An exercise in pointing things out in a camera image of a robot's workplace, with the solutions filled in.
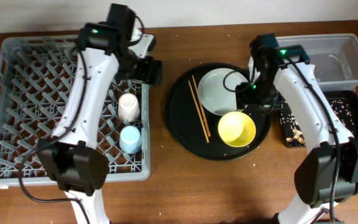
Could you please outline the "grey round plate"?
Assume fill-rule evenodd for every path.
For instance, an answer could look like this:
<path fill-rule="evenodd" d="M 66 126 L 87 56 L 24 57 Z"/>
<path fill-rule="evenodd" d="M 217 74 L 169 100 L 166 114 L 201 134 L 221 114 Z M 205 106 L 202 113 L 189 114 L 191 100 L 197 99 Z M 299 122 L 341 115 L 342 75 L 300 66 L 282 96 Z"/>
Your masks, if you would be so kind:
<path fill-rule="evenodd" d="M 236 94 L 225 89 L 224 77 L 232 72 L 225 80 L 226 86 L 234 90 L 247 79 L 239 72 L 230 68 L 217 68 L 205 74 L 198 84 L 198 96 L 202 105 L 211 113 L 223 116 L 237 109 Z"/>

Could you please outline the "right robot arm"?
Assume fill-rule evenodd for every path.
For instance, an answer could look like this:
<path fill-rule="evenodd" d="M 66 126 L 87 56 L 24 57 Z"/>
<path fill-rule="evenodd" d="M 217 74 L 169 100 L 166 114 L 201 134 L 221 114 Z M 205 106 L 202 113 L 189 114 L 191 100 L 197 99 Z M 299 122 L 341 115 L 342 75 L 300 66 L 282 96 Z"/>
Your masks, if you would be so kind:
<path fill-rule="evenodd" d="M 280 47 L 274 34 L 258 35 L 249 45 L 252 71 L 236 86 L 239 111 L 263 111 L 279 93 L 306 140 L 308 155 L 295 171 L 296 194 L 274 223 L 316 223 L 325 213 L 336 222 L 334 207 L 358 194 L 358 139 L 332 110 L 300 45 Z"/>

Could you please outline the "blue cup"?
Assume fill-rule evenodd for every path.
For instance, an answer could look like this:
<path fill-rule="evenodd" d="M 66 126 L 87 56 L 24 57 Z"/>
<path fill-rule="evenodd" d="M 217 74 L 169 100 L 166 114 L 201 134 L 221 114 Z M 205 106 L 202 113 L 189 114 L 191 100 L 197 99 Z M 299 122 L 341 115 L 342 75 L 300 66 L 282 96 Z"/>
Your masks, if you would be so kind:
<path fill-rule="evenodd" d="M 120 132 L 119 147 L 127 154 L 135 154 L 141 148 L 141 133 L 135 126 L 126 126 Z"/>

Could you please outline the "food scraps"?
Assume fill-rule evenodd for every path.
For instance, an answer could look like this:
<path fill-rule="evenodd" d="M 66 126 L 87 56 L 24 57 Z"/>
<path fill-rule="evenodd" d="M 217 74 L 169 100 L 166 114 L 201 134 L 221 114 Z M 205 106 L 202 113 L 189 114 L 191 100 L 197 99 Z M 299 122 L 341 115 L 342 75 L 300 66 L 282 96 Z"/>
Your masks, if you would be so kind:
<path fill-rule="evenodd" d="M 296 128 L 291 129 L 289 135 L 285 138 L 285 140 L 290 147 L 303 147 L 305 145 L 303 133 Z"/>

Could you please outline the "pink cup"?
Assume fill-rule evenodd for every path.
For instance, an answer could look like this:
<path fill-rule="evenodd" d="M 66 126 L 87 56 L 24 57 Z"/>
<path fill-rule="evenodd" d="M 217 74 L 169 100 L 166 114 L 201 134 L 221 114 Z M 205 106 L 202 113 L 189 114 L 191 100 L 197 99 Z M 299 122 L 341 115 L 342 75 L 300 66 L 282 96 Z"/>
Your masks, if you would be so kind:
<path fill-rule="evenodd" d="M 132 93 L 123 94 L 119 98 L 117 113 L 123 121 L 135 121 L 140 115 L 140 106 L 137 97 Z"/>

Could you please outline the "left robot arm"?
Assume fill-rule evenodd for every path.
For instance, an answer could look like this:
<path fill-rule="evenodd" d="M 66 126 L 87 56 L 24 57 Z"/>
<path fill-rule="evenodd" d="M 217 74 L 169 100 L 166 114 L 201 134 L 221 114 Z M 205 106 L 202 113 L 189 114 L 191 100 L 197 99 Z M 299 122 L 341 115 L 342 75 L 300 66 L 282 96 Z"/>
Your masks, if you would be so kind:
<path fill-rule="evenodd" d="M 135 31 L 139 17 L 128 6 L 112 3 L 108 17 L 87 23 L 75 41 L 75 81 L 62 118 L 36 154 L 48 177 L 68 194 L 78 223 L 109 223 L 101 188 L 109 160 L 96 150 L 99 119 L 113 80 L 147 85 L 162 82 L 162 62 L 149 56 L 155 39 Z"/>

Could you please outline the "wooden chopstick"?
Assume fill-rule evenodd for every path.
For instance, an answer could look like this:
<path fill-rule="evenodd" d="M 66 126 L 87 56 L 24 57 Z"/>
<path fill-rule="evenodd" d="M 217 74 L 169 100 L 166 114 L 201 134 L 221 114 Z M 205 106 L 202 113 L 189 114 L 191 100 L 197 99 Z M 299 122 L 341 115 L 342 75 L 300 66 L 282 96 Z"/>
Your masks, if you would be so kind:
<path fill-rule="evenodd" d="M 195 104 L 195 107 L 196 107 L 196 111 L 197 111 L 197 114 L 198 114 L 198 117 L 199 117 L 199 120 L 200 120 L 200 123 L 201 123 L 201 127 L 202 127 L 202 130 L 203 130 L 205 139 L 206 139 L 206 143 L 209 143 L 209 137 L 208 137 L 208 134 L 206 132 L 206 128 L 205 128 L 204 121 L 203 121 L 203 118 L 202 118 L 202 115 L 201 115 L 201 111 L 200 111 L 200 108 L 198 106 L 198 103 L 197 103 L 197 100 L 196 100 L 196 97 L 195 97 L 195 93 L 193 91 L 193 87 L 192 87 L 190 81 L 188 81 L 188 85 L 190 87 L 191 95 L 192 95 L 192 98 L 193 98 L 193 101 L 194 101 L 194 104 Z"/>
<path fill-rule="evenodd" d="M 194 75 L 192 75 L 192 79 L 193 79 L 193 84 L 194 84 L 194 86 L 195 86 L 198 103 L 199 103 L 199 105 L 200 105 L 200 110 L 201 110 L 201 114 L 202 114 L 202 117 L 203 117 L 205 130 L 206 130 L 207 136 L 210 138 L 210 137 L 211 137 L 211 133 L 210 133 L 210 131 L 209 131 L 208 121 L 207 121 L 207 119 L 206 119 L 206 115 L 205 115 L 205 112 L 204 112 L 204 108 L 203 108 L 203 105 L 202 105 L 202 103 L 201 103 L 201 100 L 200 100 L 200 97 L 199 97 L 199 94 L 198 94 L 198 86 L 197 86 L 196 80 L 195 80 L 195 78 L 194 78 Z"/>

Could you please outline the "yellow bowl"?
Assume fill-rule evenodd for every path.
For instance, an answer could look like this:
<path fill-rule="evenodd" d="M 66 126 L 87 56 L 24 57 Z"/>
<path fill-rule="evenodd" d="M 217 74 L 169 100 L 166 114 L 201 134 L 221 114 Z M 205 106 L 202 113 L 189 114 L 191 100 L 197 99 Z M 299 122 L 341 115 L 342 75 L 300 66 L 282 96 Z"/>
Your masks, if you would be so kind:
<path fill-rule="evenodd" d="M 226 113 L 218 123 L 221 140 L 230 147 L 248 146 L 256 136 L 256 126 L 249 115 L 233 111 Z"/>

